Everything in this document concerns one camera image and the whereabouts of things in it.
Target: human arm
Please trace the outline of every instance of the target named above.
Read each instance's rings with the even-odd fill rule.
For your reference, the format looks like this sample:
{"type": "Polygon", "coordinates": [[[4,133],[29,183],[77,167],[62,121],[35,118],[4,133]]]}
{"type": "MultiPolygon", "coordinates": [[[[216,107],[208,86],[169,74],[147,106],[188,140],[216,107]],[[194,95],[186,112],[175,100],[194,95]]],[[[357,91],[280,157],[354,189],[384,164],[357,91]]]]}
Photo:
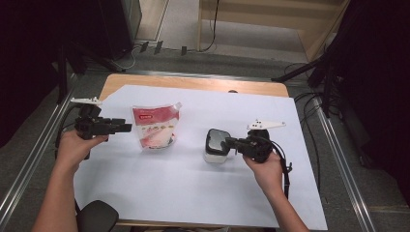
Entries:
{"type": "Polygon", "coordinates": [[[63,133],[57,160],[51,172],[44,201],[32,231],[77,231],[73,177],[91,148],[106,141],[107,136],[89,140],[80,138],[76,130],[63,133]]]}
{"type": "Polygon", "coordinates": [[[246,164],[253,171],[257,184],[262,188],[277,217],[279,227],[284,231],[308,231],[282,190],[282,169],[280,157],[271,153],[269,158],[258,163],[245,157],[246,164]]]}

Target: white sheet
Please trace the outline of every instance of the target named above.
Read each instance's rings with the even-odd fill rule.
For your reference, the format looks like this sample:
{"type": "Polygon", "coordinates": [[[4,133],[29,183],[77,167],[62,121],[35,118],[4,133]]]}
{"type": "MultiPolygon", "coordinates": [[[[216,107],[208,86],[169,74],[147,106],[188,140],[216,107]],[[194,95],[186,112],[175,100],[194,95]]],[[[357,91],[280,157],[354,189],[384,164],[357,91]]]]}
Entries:
{"type": "Polygon", "coordinates": [[[176,102],[183,107],[169,148],[143,151],[132,131],[92,150],[74,179],[80,208],[99,199],[120,219],[278,227],[241,155],[231,150],[224,164],[203,158],[209,129],[246,137],[247,124],[259,119],[286,123],[269,133],[293,163],[290,202],[309,229],[327,229],[293,99],[126,85],[103,102],[100,116],[134,124],[132,105],[176,102]]]}

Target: gray carpet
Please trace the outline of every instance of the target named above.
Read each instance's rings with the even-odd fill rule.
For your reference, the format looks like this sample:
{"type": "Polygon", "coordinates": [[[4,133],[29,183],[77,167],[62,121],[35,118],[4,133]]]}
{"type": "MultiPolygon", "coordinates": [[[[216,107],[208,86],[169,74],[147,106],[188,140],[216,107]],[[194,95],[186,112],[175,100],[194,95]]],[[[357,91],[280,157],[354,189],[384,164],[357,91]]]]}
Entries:
{"type": "MultiPolygon", "coordinates": [[[[179,51],[162,50],[154,55],[149,49],[144,53],[134,52],[135,66],[128,73],[136,71],[161,71],[176,73],[203,73],[222,74],[246,77],[249,80],[270,81],[270,77],[283,75],[283,70],[289,65],[285,62],[259,60],[250,58],[227,57],[212,54],[189,53],[181,56],[179,51]]],[[[118,61],[123,66],[132,63],[131,56],[118,61]]],[[[98,96],[103,84],[110,74],[101,66],[89,62],[89,70],[81,75],[77,88],[74,90],[76,98],[98,96]]],[[[302,74],[287,82],[291,97],[309,92],[306,85],[306,76],[302,74]]],[[[57,100],[57,90],[47,96],[38,109],[26,120],[13,140],[0,149],[0,195],[4,197],[6,190],[13,183],[22,164],[34,146],[43,129],[46,120],[51,115],[57,100]]],[[[300,118],[303,116],[303,107],[306,100],[297,103],[300,118]]],[[[400,195],[395,180],[382,170],[366,169],[361,167],[358,153],[353,145],[343,123],[332,118],[337,137],[345,152],[357,184],[370,209],[373,222],[378,231],[410,231],[410,211],[400,195]]],[[[329,146],[327,137],[322,129],[317,115],[309,117],[308,122],[318,146],[320,157],[320,194],[323,199],[323,208],[329,231],[361,231],[352,207],[349,195],[337,169],[335,157],[329,146]]],[[[307,150],[309,152],[313,172],[317,177],[316,155],[313,143],[307,130],[304,130],[307,150]]],[[[47,179],[54,162],[53,144],[49,144],[43,158],[34,173],[26,191],[23,193],[5,231],[30,231],[41,205],[47,179]]],[[[128,231],[125,226],[116,226],[115,231],[128,231]]]]}

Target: red and white pouch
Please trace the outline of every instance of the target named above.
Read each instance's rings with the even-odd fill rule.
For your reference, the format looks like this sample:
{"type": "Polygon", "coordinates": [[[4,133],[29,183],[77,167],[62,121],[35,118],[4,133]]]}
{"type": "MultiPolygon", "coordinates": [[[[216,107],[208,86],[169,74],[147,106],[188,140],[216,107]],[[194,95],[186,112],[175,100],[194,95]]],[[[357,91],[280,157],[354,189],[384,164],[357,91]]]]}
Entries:
{"type": "Polygon", "coordinates": [[[173,134],[178,124],[181,103],[165,106],[133,106],[139,141],[144,149],[159,149],[171,145],[175,141],[173,134]]]}

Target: table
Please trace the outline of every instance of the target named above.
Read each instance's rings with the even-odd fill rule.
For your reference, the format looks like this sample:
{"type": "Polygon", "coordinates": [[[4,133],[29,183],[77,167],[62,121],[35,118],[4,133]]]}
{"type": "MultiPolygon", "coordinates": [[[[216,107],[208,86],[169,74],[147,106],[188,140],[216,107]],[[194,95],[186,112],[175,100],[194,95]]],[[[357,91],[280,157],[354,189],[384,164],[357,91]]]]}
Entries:
{"type": "MultiPolygon", "coordinates": [[[[223,165],[206,163],[201,157],[210,123],[219,129],[229,130],[232,136],[246,136],[244,122],[253,119],[253,115],[247,115],[238,105],[245,105],[246,110],[254,112],[255,108],[264,108],[267,105],[264,101],[268,101],[276,111],[277,120],[284,119],[289,123],[286,125],[287,129],[276,130],[278,135],[273,137],[277,139],[279,134],[292,134],[290,144],[280,141],[285,136],[278,137],[277,142],[284,150],[290,151],[290,147],[296,147],[298,151],[295,154],[301,154],[287,154],[296,169],[290,174],[291,183],[294,184],[290,190],[290,201],[298,213],[302,213],[304,209],[310,211],[301,215],[307,221],[307,226],[326,229],[308,154],[303,146],[305,144],[296,108],[285,107],[293,102],[287,97],[285,86],[272,82],[123,74],[109,76],[100,97],[103,100],[103,117],[121,115],[121,118],[126,118],[129,122],[132,119],[130,99],[147,104],[157,103],[159,100],[181,100],[182,116],[175,130],[177,140],[167,149],[152,152],[142,151],[133,133],[111,136],[108,143],[92,150],[91,158],[81,164],[75,175],[75,197],[80,208],[92,200],[100,199],[117,209],[120,213],[119,224],[126,225],[278,226],[269,203],[240,157],[233,156],[231,151],[232,155],[228,156],[228,161],[223,165]],[[236,90],[240,94],[226,93],[230,90],[236,90]],[[156,94],[156,97],[152,98],[149,96],[151,94],[156,94]],[[273,99],[272,95],[281,98],[273,99]],[[211,101],[221,111],[227,108],[235,117],[226,118],[223,117],[225,112],[219,112],[219,118],[214,120],[216,112],[200,111],[208,106],[195,104],[198,100],[211,101]],[[230,100],[228,107],[224,104],[227,100],[230,100]],[[213,194],[216,192],[223,197],[215,197],[213,194]],[[217,213],[222,216],[211,218],[217,213]],[[239,218],[239,222],[238,214],[245,214],[243,218],[239,218]],[[251,222],[242,224],[242,220],[250,218],[251,222]]],[[[272,114],[270,110],[264,111],[266,112],[257,114],[265,117],[272,114]]]]}
{"type": "MultiPolygon", "coordinates": [[[[348,3],[349,0],[222,0],[218,21],[296,29],[307,59],[312,61],[317,58],[332,33],[337,31],[348,3]]],[[[201,21],[213,20],[216,7],[217,0],[199,1],[198,50],[201,44],[201,21]]]]}

